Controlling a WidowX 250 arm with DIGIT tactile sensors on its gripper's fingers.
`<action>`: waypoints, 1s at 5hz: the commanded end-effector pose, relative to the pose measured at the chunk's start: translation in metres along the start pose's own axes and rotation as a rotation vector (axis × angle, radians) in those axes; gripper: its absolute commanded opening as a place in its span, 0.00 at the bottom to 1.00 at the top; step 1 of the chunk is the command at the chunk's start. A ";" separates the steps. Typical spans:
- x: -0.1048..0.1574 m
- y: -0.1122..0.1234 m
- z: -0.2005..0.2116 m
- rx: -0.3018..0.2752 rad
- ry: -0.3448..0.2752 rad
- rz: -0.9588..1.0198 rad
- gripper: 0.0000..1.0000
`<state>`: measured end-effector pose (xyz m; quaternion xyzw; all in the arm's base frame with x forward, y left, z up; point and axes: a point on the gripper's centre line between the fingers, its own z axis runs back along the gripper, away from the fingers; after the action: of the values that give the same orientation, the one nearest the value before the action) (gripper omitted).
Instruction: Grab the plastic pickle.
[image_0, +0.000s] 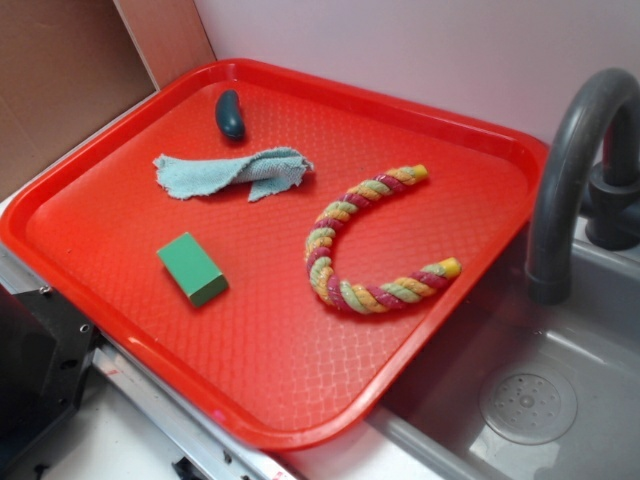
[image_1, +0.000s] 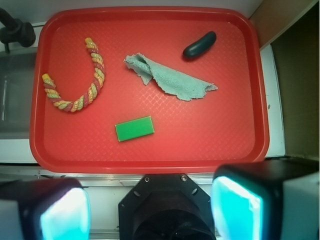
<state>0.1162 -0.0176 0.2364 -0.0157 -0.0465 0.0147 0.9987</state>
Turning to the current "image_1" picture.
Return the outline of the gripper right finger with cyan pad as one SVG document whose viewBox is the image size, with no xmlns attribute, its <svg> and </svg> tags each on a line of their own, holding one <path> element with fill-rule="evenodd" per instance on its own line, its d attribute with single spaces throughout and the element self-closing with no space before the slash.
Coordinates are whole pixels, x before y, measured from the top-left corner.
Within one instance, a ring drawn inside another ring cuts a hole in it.
<svg viewBox="0 0 320 240">
<path fill-rule="evenodd" d="M 211 187 L 211 211 L 224 240 L 317 240 L 320 164 L 275 159 L 224 164 Z"/>
</svg>

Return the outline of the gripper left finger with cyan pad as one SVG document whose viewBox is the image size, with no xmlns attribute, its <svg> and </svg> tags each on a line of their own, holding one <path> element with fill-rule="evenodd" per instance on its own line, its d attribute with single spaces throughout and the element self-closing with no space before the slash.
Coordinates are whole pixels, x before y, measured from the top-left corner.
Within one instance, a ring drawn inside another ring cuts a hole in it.
<svg viewBox="0 0 320 240">
<path fill-rule="evenodd" d="M 74 178 L 0 183 L 2 240 L 88 240 L 91 207 Z"/>
</svg>

